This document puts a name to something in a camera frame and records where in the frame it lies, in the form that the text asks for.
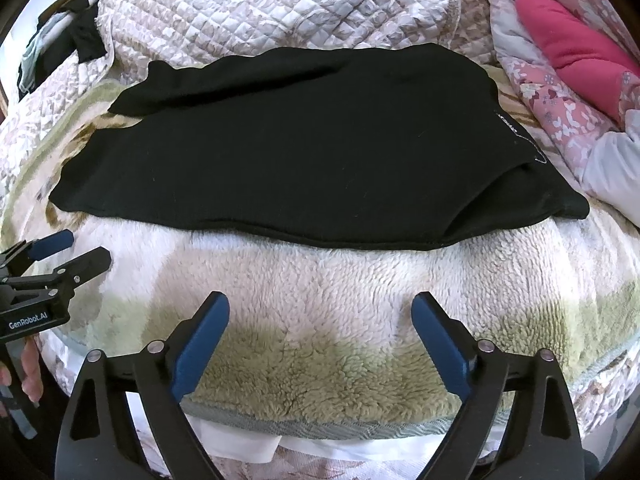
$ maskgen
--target black clothing on bed edge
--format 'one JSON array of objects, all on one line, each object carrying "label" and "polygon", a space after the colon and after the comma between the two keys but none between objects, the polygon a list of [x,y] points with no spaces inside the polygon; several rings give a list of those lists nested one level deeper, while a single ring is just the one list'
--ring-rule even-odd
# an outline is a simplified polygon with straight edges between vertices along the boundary
[{"label": "black clothing on bed edge", "polygon": [[485,70],[435,44],[153,61],[110,111],[144,118],[65,165],[62,210],[372,250],[589,212]]}]

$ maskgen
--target beige plush blanket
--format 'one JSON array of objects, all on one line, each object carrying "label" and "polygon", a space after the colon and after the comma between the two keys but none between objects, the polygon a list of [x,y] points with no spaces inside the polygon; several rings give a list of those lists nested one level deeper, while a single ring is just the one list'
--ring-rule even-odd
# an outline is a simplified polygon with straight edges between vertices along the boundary
[{"label": "beige plush blanket", "polygon": [[584,221],[548,219],[429,252],[322,250],[58,211],[47,196],[64,160],[96,126],[133,121],[104,115],[121,90],[105,82],[88,92],[30,158],[2,243],[72,229],[75,246],[40,272],[98,245],[111,251],[112,269],[79,289],[59,332],[79,352],[137,352],[211,290],[228,295],[229,327],[188,413],[306,438],[442,431],[457,403],[410,322],[422,290],[507,351],[553,349],[574,389],[638,333],[640,235],[597,202]]}]

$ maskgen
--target light blue fabric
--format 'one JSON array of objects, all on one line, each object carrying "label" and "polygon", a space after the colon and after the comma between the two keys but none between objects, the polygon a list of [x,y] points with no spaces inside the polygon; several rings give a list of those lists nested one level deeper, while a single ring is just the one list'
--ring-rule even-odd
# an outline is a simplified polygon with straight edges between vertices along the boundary
[{"label": "light blue fabric", "polygon": [[31,41],[27,45],[24,54],[22,54],[22,59],[20,60],[20,66],[22,67],[22,76],[20,78],[20,82],[18,83],[18,88],[21,92],[30,92],[31,87],[33,87],[33,85],[35,84],[36,60],[38,59],[38,56],[42,51],[44,38],[59,22],[61,22],[70,14],[70,12],[59,12],[57,14],[54,14],[47,20],[47,23],[42,26],[38,33],[33,38],[31,38]]}]

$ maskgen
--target bed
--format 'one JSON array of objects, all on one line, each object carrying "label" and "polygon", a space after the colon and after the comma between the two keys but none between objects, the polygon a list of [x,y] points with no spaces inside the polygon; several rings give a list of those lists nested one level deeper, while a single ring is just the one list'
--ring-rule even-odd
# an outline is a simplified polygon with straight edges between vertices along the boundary
[{"label": "bed", "polygon": [[[70,57],[47,82],[12,110],[0,127],[0,150],[4,150],[0,156],[3,160],[0,173],[2,245],[9,245],[18,238],[33,238],[47,230],[71,227],[79,241],[79,252],[89,245],[103,244],[116,254],[116,260],[119,256],[139,261],[146,265],[146,271],[138,276],[138,281],[160,284],[160,292],[180,287],[178,281],[166,276],[168,272],[176,271],[175,267],[165,265],[171,258],[175,260],[176,255],[178,263],[187,266],[214,261],[219,261],[219,266],[229,264],[233,272],[228,270],[226,278],[222,277],[215,264],[207,268],[218,273],[215,285],[224,285],[225,292],[230,290],[232,300],[257,305],[257,313],[238,320],[238,338],[243,340],[244,337],[244,341],[249,341],[249,347],[254,351],[263,348],[267,357],[264,362],[254,359],[252,365],[246,364],[253,359],[249,354],[235,360],[222,358],[218,364],[232,369],[226,369],[221,376],[212,372],[210,382],[184,405],[196,434],[226,478],[282,478],[290,475],[297,478],[404,479],[418,475],[442,440],[457,406],[443,393],[441,385],[434,382],[432,369],[430,382],[412,383],[406,378],[411,373],[420,374],[430,368],[430,364],[425,362],[416,369],[407,365],[414,362],[412,352],[417,351],[417,346],[415,339],[408,336],[402,313],[408,292],[417,286],[435,290],[439,297],[448,298],[450,305],[459,303],[461,306],[451,308],[471,326],[473,332],[491,334],[510,351],[528,352],[529,344],[551,346],[561,359],[564,358],[562,364],[569,377],[578,423],[584,435],[616,413],[640,383],[640,316],[635,316],[640,310],[640,236],[622,216],[597,202],[591,203],[593,213],[588,224],[582,226],[566,221],[549,221],[537,232],[522,230],[510,238],[490,237],[475,244],[460,244],[456,249],[442,253],[439,262],[420,259],[433,255],[423,254],[418,258],[415,254],[404,254],[394,259],[388,254],[370,256],[345,251],[332,261],[337,269],[332,270],[333,274],[323,273],[318,264],[326,261],[327,254],[305,248],[287,244],[276,247],[256,238],[240,240],[242,237],[234,234],[184,238],[184,234],[167,230],[146,230],[131,224],[66,216],[60,211],[53,211],[46,200],[36,200],[36,205],[33,205],[33,198],[41,194],[43,188],[50,190],[50,182],[43,180],[42,175],[56,174],[59,171],[56,164],[69,156],[65,149],[70,144],[62,140],[75,139],[78,131],[88,123],[96,118],[103,119],[108,105],[125,85],[145,78],[149,60],[163,59],[175,67],[202,66],[221,56],[252,56],[274,46],[402,48],[434,41],[451,48],[486,66],[498,85],[503,108],[527,127],[548,158],[567,180],[572,181],[571,174],[563,170],[561,157],[514,94],[504,71],[495,66],[487,0],[250,0],[252,6],[248,6],[246,1],[100,0],[98,22],[107,56],[85,64],[79,64],[77,56]],[[148,262],[144,253],[125,250],[127,242],[141,236],[154,237],[156,247],[162,248],[159,267]],[[531,251],[511,250],[527,244],[530,248],[532,240],[539,242],[549,240],[549,237],[554,240],[550,247],[558,249],[566,259],[561,264],[551,250],[536,257],[531,256]],[[511,269],[509,261],[523,262],[521,270],[525,272],[546,264],[552,266],[554,272],[564,269],[573,273],[573,281],[570,278],[570,284],[563,285],[564,278],[554,278],[552,272],[543,272],[537,274],[544,285],[540,291],[527,290],[522,295],[511,291],[506,299],[499,299],[500,295],[504,296],[501,291],[505,287],[518,283],[522,286],[523,282],[505,281],[501,272],[469,272],[466,266],[472,265],[473,254],[489,258],[500,270]],[[68,257],[69,253],[61,255],[61,258]],[[232,265],[229,258],[237,258],[241,264]],[[246,266],[256,260],[262,266],[279,266],[284,269],[283,275],[288,277],[300,277],[305,271],[309,282],[300,285],[296,280],[283,278],[277,282],[280,287],[278,294],[268,296],[266,291],[270,285],[260,282],[250,270],[246,270]],[[285,261],[294,262],[292,268],[287,268]],[[363,270],[372,265],[380,266],[379,275],[372,277]],[[364,290],[366,286],[375,288],[374,280],[386,282],[397,278],[398,274],[389,269],[398,265],[404,266],[403,269],[410,274],[415,274],[416,269],[422,266],[426,276],[414,276],[413,281],[405,280],[396,288],[379,287],[376,294],[381,299],[378,300],[365,292],[352,296],[340,292],[340,288],[356,288],[356,283],[337,278],[336,272],[343,275],[353,273],[356,279],[361,278]],[[467,273],[463,285],[429,275],[435,274],[438,268],[442,272],[443,266]],[[607,266],[617,270],[604,276],[595,275]],[[190,308],[195,309],[199,304],[198,295],[203,292],[199,289],[180,290],[180,295],[174,294],[169,300],[159,301],[157,291],[148,290],[148,287],[118,288],[130,268],[113,269],[111,277],[104,283],[76,298],[72,313],[75,321],[68,327],[41,335],[44,361],[66,393],[70,392],[88,349],[99,346],[109,354],[137,351],[146,339],[162,337],[178,320],[190,314]],[[230,275],[238,275],[239,272],[244,281],[235,283]],[[507,274],[513,277],[518,273]],[[340,283],[340,287],[321,288],[320,296],[324,294],[324,301],[306,298],[303,292],[309,283],[322,282],[330,276]],[[480,284],[486,283],[487,279],[490,281],[489,291],[479,292]],[[203,287],[211,284],[204,278],[203,281]],[[241,290],[250,289],[252,283],[260,285],[255,285],[250,296],[244,296]],[[335,345],[320,347],[324,352],[329,348],[336,352],[331,361],[332,373],[356,367],[360,369],[358,373],[369,375],[367,380],[356,381],[355,390],[342,388],[335,392],[322,392],[327,397],[331,394],[345,397],[344,402],[330,403],[331,408],[326,411],[310,405],[315,404],[318,397],[307,397],[306,402],[296,405],[296,399],[304,400],[304,391],[312,389],[314,384],[311,380],[301,381],[290,389],[291,398],[282,393],[286,389],[270,390],[260,399],[261,406],[256,407],[252,400],[256,397],[256,390],[252,391],[252,387],[256,388],[259,383],[257,370],[275,357],[268,352],[273,336],[263,336],[264,339],[260,340],[262,327],[255,319],[267,315],[270,310],[277,310],[277,304],[295,306],[304,303],[305,298],[315,306],[324,304],[322,312],[328,318],[332,309],[340,309],[341,303],[350,301],[353,304],[379,301],[375,303],[376,308],[381,308],[385,302],[393,304],[379,322],[380,325],[390,322],[395,326],[394,330],[405,338],[406,344],[389,347],[389,336],[386,340],[374,341],[373,346],[392,348],[391,356],[376,351],[363,357],[364,340],[344,335],[336,329],[334,335],[342,337],[346,351],[336,351]],[[483,325],[478,320],[485,312],[478,306],[481,300],[491,305],[488,309],[495,317],[494,326]],[[172,301],[183,301],[186,306],[170,307]],[[152,304],[161,304],[162,308],[153,310]],[[526,319],[524,326],[529,325],[529,329],[534,330],[533,335],[521,330],[519,339],[512,343],[518,327],[523,326],[523,320],[516,315],[519,307],[528,309],[530,314],[543,313],[546,308],[551,308],[551,312],[564,319],[559,330],[561,336],[554,338],[544,330],[536,334],[535,329],[544,328],[544,323]],[[134,308],[139,309],[136,312],[141,326],[129,330],[135,324],[130,316]],[[588,323],[595,313],[605,309],[618,314],[631,312],[633,315],[625,316],[616,327],[620,330],[613,330],[615,320],[620,319],[613,316],[608,330],[592,326],[592,332],[587,330],[584,334],[577,334],[580,322]],[[343,309],[341,312],[355,311]],[[273,326],[281,331],[295,329],[293,324],[283,323],[274,321]],[[323,321],[316,320],[316,323],[314,328]],[[118,330],[124,335],[115,335]],[[294,341],[298,345],[296,351],[279,346],[276,351],[291,352],[296,359],[305,357],[309,363],[315,354],[321,352],[318,348],[300,348],[304,334],[299,336]],[[237,353],[239,348],[238,344],[233,346],[229,343],[227,355]],[[398,359],[394,352],[402,353],[406,360]],[[360,362],[349,363],[349,355],[358,356]],[[373,377],[385,367],[398,373],[399,382],[412,392],[413,402],[410,402],[410,396],[399,396],[397,387],[390,390],[393,395],[398,395],[390,402],[376,399],[384,392],[371,387],[375,380]],[[270,377],[270,381],[286,382],[294,375],[303,374],[303,371],[293,367],[289,375],[288,372],[282,373]],[[229,387],[220,393],[216,389],[216,381],[220,379],[226,384],[242,384],[247,378],[245,390],[240,386],[235,390]],[[229,392],[240,392],[238,396],[244,399],[244,404],[225,397],[230,395]],[[287,409],[283,411],[279,403],[286,404]],[[135,397],[130,398],[130,405],[150,463],[158,472],[167,474],[142,407],[136,403]],[[485,453],[497,448],[505,420],[503,413],[490,435]]]}]

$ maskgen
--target silver screw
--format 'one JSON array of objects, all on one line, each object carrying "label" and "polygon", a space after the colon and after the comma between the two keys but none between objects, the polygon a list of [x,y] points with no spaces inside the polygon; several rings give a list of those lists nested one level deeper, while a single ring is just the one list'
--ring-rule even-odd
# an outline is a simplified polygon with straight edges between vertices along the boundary
[{"label": "silver screw", "polygon": [[159,354],[164,349],[164,341],[152,341],[146,346],[150,354]]},{"label": "silver screw", "polygon": [[101,350],[91,350],[86,355],[86,360],[89,361],[90,363],[95,363],[96,361],[99,361],[101,357],[102,357]]},{"label": "silver screw", "polygon": [[548,350],[546,348],[543,348],[540,351],[540,357],[542,357],[545,361],[549,361],[549,362],[553,361],[556,358],[554,353],[551,350]]},{"label": "silver screw", "polygon": [[480,341],[478,341],[478,349],[481,352],[490,354],[495,350],[495,345],[488,339],[481,339]]}]

